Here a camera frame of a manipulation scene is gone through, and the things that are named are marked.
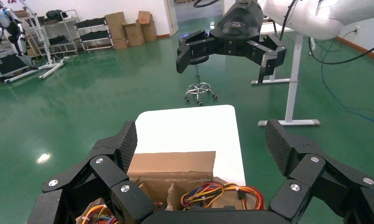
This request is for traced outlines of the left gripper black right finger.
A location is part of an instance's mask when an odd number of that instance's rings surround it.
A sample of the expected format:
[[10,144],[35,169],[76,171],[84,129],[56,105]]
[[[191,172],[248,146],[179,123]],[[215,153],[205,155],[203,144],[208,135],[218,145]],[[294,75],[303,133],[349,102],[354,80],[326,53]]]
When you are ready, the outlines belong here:
[[270,211],[297,223],[315,197],[345,223],[374,223],[374,177],[331,158],[313,140],[287,132],[274,119],[265,126],[265,143],[286,178]]

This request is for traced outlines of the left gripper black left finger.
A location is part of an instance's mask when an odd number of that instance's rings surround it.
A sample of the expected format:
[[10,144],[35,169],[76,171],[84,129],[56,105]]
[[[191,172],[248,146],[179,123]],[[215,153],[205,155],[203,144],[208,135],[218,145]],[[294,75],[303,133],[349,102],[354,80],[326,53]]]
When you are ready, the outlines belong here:
[[42,185],[43,224],[75,224],[89,203],[103,199],[116,220],[140,224],[154,212],[154,202],[127,175],[137,131],[133,120],[120,132],[97,140],[88,155]]

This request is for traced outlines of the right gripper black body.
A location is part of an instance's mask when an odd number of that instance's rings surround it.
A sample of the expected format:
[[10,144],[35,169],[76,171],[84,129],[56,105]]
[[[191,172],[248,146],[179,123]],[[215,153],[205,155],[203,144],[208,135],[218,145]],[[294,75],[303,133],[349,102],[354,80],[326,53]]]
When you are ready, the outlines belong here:
[[231,6],[210,31],[210,54],[262,57],[268,51],[260,41],[263,11],[256,0],[240,0]]

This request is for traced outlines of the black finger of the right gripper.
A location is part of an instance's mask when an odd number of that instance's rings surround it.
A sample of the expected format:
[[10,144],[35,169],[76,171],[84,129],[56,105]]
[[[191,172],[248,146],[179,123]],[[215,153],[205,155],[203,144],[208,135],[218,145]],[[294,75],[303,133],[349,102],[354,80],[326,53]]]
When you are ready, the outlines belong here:
[[176,71],[183,73],[187,66],[203,63],[216,52],[217,40],[199,30],[179,40],[176,57]]
[[271,76],[276,67],[284,63],[287,47],[275,36],[265,35],[262,41],[246,42],[245,57],[260,65],[257,83],[262,84],[265,76]]

